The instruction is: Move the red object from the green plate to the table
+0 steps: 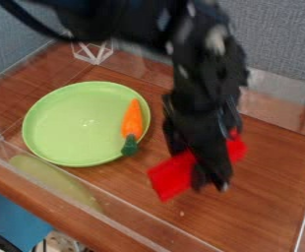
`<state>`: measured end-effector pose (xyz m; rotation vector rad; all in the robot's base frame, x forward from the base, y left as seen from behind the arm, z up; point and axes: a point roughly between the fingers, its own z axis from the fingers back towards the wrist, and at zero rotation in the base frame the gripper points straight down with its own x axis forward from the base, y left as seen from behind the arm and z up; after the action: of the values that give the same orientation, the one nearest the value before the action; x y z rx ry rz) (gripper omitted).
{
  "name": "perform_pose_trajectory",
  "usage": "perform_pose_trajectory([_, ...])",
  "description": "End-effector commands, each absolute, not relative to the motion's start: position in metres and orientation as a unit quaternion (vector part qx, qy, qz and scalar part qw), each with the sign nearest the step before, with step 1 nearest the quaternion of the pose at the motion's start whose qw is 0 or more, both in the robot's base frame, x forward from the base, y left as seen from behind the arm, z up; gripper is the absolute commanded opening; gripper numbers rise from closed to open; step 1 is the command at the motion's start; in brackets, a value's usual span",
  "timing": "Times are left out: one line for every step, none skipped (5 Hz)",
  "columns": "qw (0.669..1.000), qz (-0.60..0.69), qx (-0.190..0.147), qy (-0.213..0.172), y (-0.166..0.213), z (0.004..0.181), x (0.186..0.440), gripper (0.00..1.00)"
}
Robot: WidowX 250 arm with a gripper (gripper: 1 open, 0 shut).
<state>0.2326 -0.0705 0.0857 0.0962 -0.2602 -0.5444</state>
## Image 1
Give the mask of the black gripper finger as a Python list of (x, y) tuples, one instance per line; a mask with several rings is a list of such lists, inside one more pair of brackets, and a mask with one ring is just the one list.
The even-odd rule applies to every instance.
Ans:
[(200, 161), (196, 161), (189, 172), (189, 188), (197, 192), (208, 182), (207, 171)]
[(224, 139), (214, 141), (212, 146), (204, 150), (203, 166), (207, 182), (214, 185), (219, 192), (224, 192), (228, 189), (232, 176), (232, 167)]

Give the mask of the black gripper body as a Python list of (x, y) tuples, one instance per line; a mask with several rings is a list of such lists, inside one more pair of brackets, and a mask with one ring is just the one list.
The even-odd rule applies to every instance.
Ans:
[(207, 67), (191, 74), (177, 65), (173, 87), (163, 95), (163, 132), (172, 156), (191, 152), (196, 158), (227, 158), (228, 142), (242, 131), (236, 109), (240, 88), (248, 84), (246, 67)]

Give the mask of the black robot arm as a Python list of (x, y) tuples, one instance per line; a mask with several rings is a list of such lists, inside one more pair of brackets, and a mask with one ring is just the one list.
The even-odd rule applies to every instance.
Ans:
[(220, 191), (232, 176), (227, 156), (248, 81), (244, 50), (216, 0), (30, 0), (52, 9), (72, 38), (132, 42), (169, 57), (173, 86), (163, 95), (163, 131), (171, 154), (195, 157), (191, 187)]

